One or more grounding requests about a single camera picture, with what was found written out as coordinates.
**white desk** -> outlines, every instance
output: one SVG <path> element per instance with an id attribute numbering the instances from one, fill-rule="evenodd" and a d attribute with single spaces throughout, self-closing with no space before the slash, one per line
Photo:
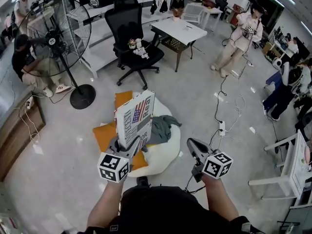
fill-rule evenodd
<path id="1" fill-rule="evenodd" d="M 49 23 L 49 19 L 52 18 L 54 15 L 54 8 L 49 7 L 46 10 L 43 11 L 44 19 L 46 20 L 46 23 L 49 26 L 53 25 L 53 21 L 51 20 L 51 23 Z M 29 20 L 27 23 L 27 34 L 29 37 L 44 37 L 47 33 L 46 25 L 44 24 L 43 17 L 40 13 L 37 13 L 35 15 L 35 18 L 33 20 Z"/>
<path id="2" fill-rule="evenodd" d="M 218 14 L 218 17 L 216 18 L 216 21 L 215 21 L 213 27 L 211 28 L 211 31 L 213 32 L 213 31 L 215 31 L 216 25 L 218 24 L 220 16 L 223 12 L 217 8 L 208 9 L 205 6 L 203 6 L 203 7 L 204 7 L 204 9 L 202 11 L 203 18 L 202 18 L 202 22 L 201 22 L 201 28 L 202 29 L 206 28 L 210 14 Z"/>
<path id="3" fill-rule="evenodd" d="M 281 47 L 281 44 L 278 42 L 278 41 L 276 41 L 275 39 L 274 39 L 274 44 L 273 44 L 273 46 L 270 48 L 270 50 L 272 50 L 275 46 L 277 46 L 282 52 L 283 52 L 283 54 L 281 55 L 281 57 L 280 58 L 283 58 L 283 56 L 285 55 L 285 50 L 283 50 L 282 49 L 282 47 Z"/>
<path id="4" fill-rule="evenodd" d="M 279 184 L 285 196 L 274 197 L 262 197 L 262 199 L 286 199 L 286 198 L 300 198 L 304 183 L 308 179 L 308 164 L 305 162 L 305 150 L 306 142 L 300 132 L 286 138 L 276 144 L 264 148 L 265 151 L 274 149 L 277 146 L 281 146 L 285 143 L 289 144 L 287 156 L 284 163 L 277 165 L 277 167 L 284 166 L 280 177 L 265 178 L 259 180 L 250 180 L 249 185 L 266 185 L 266 184 Z"/>
<path id="5" fill-rule="evenodd" d="M 173 18 L 168 18 L 163 21 L 158 21 L 151 24 L 152 31 L 155 32 L 152 45 L 156 45 L 158 36 L 163 36 L 163 40 L 160 42 L 177 53 L 176 67 L 177 72 L 181 53 L 188 47 L 191 47 L 191 59 L 193 58 L 192 45 L 194 42 L 207 35 L 207 31 L 204 31 L 189 22 L 179 19 L 174 21 Z"/>
<path id="6" fill-rule="evenodd" d="M 192 41 L 207 35 L 207 31 L 181 19 L 173 21 L 172 18 L 168 18 L 163 21 L 154 22 L 151 26 L 165 32 L 167 35 L 182 42 L 184 45 L 188 45 Z"/>

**hand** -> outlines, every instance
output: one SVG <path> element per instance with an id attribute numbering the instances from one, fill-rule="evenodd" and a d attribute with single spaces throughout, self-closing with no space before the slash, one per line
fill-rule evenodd
<path id="1" fill-rule="evenodd" d="M 213 177 L 210 177 L 209 175 L 203 174 L 201 177 L 201 180 L 204 182 L 206 187 L 210 187 L 211 185 L 214 185 L 218 183 L 219 179 L 215 179 Z"/>

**woman standing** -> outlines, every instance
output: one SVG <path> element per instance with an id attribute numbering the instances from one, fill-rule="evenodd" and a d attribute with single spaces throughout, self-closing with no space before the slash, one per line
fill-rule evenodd
<path id="1" fill-rule="evenodd" d="M 218 56 L 217 60 L 211 65 L 211 70 L 218 70 L 222 78 L 231 71 L 244 53 L 249 49 L 252 42 L 262 39 L 263 26 L 261 16 L 265 9 L 254 2 L 251 10 L 236 16 L 238 26 L 230 36 L 230 41 L 225 49 Z"/>

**black office chair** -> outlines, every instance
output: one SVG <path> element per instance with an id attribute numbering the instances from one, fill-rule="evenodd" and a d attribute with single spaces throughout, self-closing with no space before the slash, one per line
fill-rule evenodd
<path id="1" fill-rule="evenodd" d="M 228 6 L 227 0 L 215 0 L 215 7 L 219 8 L 219 10 L 222 11 L 222 14 L 220 16 L 220 20 L 223 20 L 223 17 L 225 15 L 226 6 Z"/>
<path id="2" fill-rule="evenodd" d="M 138 72 L 144 82 L 143 89 L 146 90 L 147 83 L 142 74 L 142 70 L 151 69 L 159 73 L 159 68 L 153 67 L 152 65 L 158 62 L 164 56 L 164 53 L 144 40 L 142 40 L 142 46 L 149 56 L 148 59 L 134 54 L 133 50 L 129 49 L 128 42 L 130 39 L 143 38 L 141 23 L 142 7 L 138 4 L 137 0 L 131 1 L 132 3 L 130 4 L 129 0 L 127 0 L 124 4 L 120 4 L 119 6 L 115 5 L 114 9 L 105 13 L 105 19 L 115 38 L 114 52 L 118 57 L 118 67 L 122 70 L 124 70 L 124 66 L 130 68 L 130 70 L 119 79 L 117 85 L 120 86 L 121 81 L 133 72 Z"/>

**black cap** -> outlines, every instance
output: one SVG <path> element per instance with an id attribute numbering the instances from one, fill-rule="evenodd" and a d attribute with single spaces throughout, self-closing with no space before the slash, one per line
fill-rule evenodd
<path id="1" fill-rule="evenodd" d="M 15 48 L 18 49 L 25 46 L 28 42 L 28 36 L 26 34 L 21 34 L 15 39 Z"/>

